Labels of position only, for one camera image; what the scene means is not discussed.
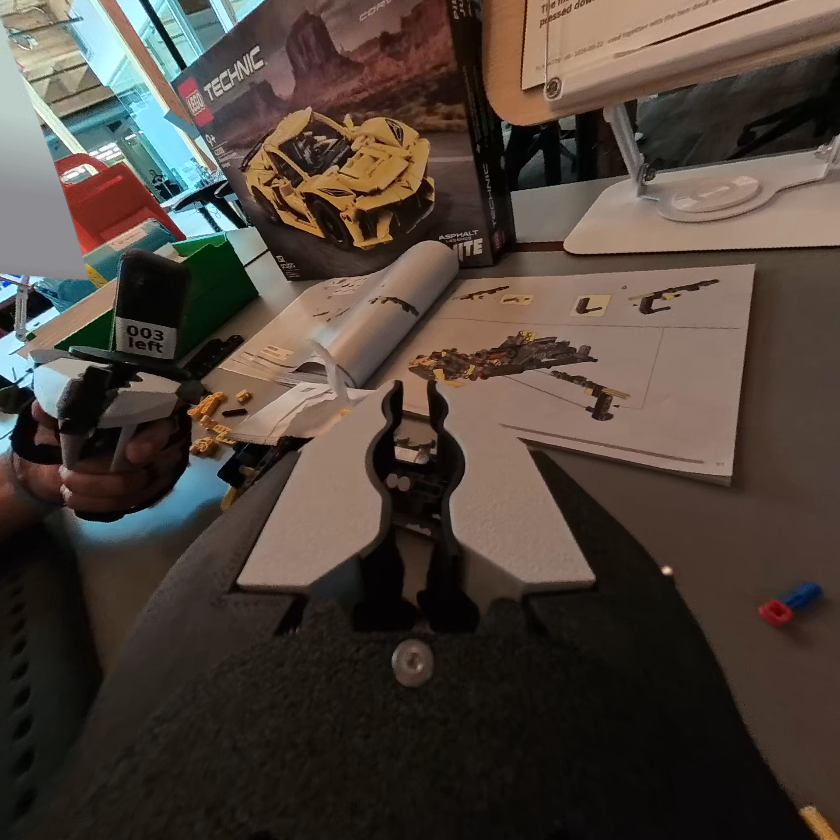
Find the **lego set cardboard box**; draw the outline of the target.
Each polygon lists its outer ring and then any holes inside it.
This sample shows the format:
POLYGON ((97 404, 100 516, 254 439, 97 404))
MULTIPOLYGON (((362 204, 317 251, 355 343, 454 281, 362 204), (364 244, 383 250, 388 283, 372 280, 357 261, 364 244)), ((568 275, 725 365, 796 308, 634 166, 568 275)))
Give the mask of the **lego set cardboard box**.
POLYGON ((263 2, 171 85, 289 280, 516 242, 480 4, 263 2))

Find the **green plastic bin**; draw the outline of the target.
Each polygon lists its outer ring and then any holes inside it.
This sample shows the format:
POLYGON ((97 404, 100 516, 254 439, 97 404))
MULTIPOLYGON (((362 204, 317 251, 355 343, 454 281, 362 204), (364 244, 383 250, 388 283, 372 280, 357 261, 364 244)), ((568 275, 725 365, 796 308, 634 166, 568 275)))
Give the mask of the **green plastic bin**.
POLYGON ((141 248, 119 261, 112 307, 57 344, 83 359, 188 378, 177 362, 258 296, 224 234, 141 248))

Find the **person's left hand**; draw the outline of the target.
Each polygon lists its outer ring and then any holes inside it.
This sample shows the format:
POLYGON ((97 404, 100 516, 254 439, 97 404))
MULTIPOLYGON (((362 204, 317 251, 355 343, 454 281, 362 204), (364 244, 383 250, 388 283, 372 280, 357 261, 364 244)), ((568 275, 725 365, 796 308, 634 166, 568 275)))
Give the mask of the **person's left hand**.
POLYGON ((1 537, 6 539, 67 508, 77 515, 131 513, 152 507, 181 478, 189 462, 189 417, 176 413, 143 424, 124 451, 124 466, 111 471, 110 456, 75 468, 40 465, 13 451, 1 461, 1 537))

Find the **lego instruction booklet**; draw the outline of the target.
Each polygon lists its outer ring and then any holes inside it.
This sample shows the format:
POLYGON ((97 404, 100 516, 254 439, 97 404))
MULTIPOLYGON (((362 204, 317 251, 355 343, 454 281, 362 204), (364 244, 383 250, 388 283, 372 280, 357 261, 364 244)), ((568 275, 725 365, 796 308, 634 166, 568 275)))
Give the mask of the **lego instruction booklet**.
POLYGON ((527 442, 732 482, 754 264, 457 278, 423 242, 305 290, 223 363, 266 382, 427 384, 527 442))

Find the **partly built lego car chassis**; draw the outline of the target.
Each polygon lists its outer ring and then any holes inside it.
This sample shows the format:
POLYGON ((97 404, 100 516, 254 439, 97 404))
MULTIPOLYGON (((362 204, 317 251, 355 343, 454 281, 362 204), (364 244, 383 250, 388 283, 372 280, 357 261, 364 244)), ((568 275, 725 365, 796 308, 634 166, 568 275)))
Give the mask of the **partly built lego car chassis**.
MULTIPOLYGON (((229 486, 226 505, 232 505, 274 464, 308 442, 308 438, 285 435, 272 446, 235 443, 231 455, 217 472, 217 477, 229 486)), ((385 479, 392 498, 393 521, 403 529, 436 538, 448 485, 438 470, 437 441, 417 442, 398 434, 394 438, 394 451, 395 468, 385 479)))

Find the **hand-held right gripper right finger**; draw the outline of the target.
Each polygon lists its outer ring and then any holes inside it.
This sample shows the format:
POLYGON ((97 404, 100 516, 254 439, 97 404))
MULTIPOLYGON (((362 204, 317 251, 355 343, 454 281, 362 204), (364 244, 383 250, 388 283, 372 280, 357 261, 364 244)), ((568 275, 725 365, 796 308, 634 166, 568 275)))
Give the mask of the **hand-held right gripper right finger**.
POLYGON ((595 573, 528 447, 466 388, 427 384, 438 463, 456 467, 443 513, 467 592, 590 589, 595 573))

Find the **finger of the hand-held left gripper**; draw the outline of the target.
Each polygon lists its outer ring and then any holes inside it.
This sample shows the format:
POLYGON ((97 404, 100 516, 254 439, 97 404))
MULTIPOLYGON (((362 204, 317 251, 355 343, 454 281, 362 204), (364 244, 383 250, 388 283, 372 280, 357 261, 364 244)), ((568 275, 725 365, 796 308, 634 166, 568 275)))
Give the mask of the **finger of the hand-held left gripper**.
POLYGON ((139 426, 167 418, 179 402, 178 382, 132 382, 117 390, 98 428, 139 426))
POLYGON ((35 399, 47 415, 59 421, 70 416, 89 366, 84 360, 53 360, 35 369, 35 399))

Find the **white sheet stand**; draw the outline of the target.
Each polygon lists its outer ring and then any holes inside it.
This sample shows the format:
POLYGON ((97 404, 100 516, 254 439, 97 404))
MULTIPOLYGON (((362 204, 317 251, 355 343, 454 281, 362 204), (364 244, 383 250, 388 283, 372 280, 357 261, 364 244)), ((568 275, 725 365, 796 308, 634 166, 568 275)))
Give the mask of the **white sheet stand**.
POLYGON ((628 177, 595 200, 565 244, 579 256, 838 245, 825 182, 838 181, 838 134, 815 150, 657 175, 625 103, 678 84, 771 67, 838 45, 838 2, 773 2, 658 43, 589 61, 543 95, 558 116, 603 107, 628 177))

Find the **black lego beam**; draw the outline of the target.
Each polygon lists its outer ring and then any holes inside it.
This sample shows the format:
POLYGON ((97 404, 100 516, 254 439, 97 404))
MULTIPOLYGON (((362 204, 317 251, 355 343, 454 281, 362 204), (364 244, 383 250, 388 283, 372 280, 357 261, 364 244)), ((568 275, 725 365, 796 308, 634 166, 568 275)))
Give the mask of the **black lego beam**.
POLYGON ((240 334, 210 339, 190 360, 182 363, 182 369, 190 379, 202 381, 244 342, 245 338, 240 334))

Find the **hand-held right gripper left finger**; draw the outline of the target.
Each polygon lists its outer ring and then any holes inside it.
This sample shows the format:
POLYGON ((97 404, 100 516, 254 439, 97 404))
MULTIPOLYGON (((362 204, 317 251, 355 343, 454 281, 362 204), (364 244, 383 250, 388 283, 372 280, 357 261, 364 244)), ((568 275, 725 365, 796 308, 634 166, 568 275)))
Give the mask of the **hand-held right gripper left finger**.
POLYGON ((388 381, 298 451, 237 579, 247 592, 362 595, 363 560, 392 526, 386 478, 403 385, 388 381))

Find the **group of yellow lego connectors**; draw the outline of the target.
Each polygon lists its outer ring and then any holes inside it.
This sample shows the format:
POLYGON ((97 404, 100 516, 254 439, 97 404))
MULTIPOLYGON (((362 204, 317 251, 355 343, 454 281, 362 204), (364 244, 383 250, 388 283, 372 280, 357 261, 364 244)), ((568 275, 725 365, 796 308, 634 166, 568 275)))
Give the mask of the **group of yellow lego connectors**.
POLYGON ((197 436, 193 438, 188 453, 198 458, 210 458, 221 451, 222 447, 234 447, 239 441, 233 435, 233 428, 228 423, 237 418, 223 418, 221 412, 231 408, 244 407, 252 401, 253 395, 248 390, 241 390, 229 397, 224 392, 211 392, 199 399, 198 404, 187 411, 194 421, 197 436))

